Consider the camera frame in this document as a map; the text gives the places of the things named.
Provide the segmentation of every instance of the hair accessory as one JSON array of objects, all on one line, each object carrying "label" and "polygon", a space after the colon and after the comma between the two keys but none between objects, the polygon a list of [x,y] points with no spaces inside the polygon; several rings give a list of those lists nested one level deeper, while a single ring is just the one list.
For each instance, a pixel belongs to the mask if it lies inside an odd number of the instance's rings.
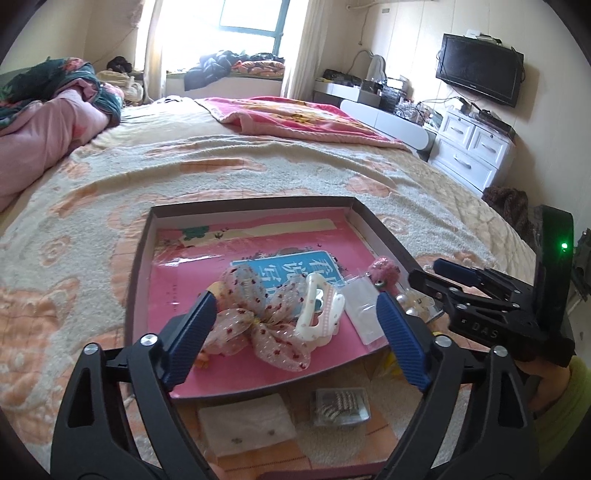
[{"label": "hair accessory", "polygon": [[369,266],[367,276],[379,291],[387,291],[393,297],[400,293],[397,287],[400,268],[394,260],[387,257],[378,258]]},{"label": "hair accessory", "polygon": [[[310,350],[326,345],[333,335],[339,333],[339,319],[345,309],[345,297],[335,290],[322,275],[310,273],[306,277],[308,292],[295,326],[295,334],[308,343]],[[316,291],[321,289],[324,301],[323,310],[314,322],[316,309]]]},{"label": "hair accessory", "polygon": [[313,348],[291,323],[307,296],[303,275],[293,276],[271,298],[246,264],[228,268],[217,286],[221,311],[202,352],[235,355],[250,344],[258,358],[275,367],[292,372],[309,367]]}]

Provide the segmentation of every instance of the sheer bow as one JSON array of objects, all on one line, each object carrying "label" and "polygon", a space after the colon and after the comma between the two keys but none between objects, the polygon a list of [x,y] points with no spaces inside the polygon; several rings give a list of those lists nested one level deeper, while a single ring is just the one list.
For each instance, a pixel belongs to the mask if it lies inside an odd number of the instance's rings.
[{"label": "sheer bow", "polygon": [[306,296],[303,275],[286,282],[271,298],[246,264],[228,268],[220,282],[216,298],[221,311],[203,344],[204,353],[234,355],[251,344],[258,358],[275,367],[294,372],[308,368],[311,349],[291,323]]}]

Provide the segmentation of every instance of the pink blanket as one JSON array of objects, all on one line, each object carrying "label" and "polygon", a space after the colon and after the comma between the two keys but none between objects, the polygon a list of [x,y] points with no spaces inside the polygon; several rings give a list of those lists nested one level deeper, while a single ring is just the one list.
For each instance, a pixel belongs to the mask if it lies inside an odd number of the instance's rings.
[{"label": "pink blanket", "polygon": [[235,125],[244,135],[272,135],[317,142],[406,148],[332,105],[279,97],[195,100],[220,123]]},{"label": "pink blanket", "polygon": [[0,212],[64,155],[107,127],[110,116],[83,100],[84,83],[77,80],[54,99],[34,103],[0,132]]}]

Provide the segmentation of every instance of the television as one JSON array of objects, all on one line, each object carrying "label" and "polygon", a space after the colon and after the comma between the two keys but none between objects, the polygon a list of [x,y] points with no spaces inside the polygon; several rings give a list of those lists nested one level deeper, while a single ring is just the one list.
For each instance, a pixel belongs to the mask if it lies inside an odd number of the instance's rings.
[{"label": "television", "polygon": [[436,77],[514,107],[524,80],[523,54],[485,40],[444,35]]}]

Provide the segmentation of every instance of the white dresser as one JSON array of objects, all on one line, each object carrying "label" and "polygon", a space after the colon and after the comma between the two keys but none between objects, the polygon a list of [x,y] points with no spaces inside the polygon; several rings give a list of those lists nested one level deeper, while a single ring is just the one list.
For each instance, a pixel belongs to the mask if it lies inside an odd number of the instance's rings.
[{"label": "white dresser", "polygon": [[478,196],[502,185],[515,145],[496,130],[458,110],[448,110],[429,156],[429,163]]}]

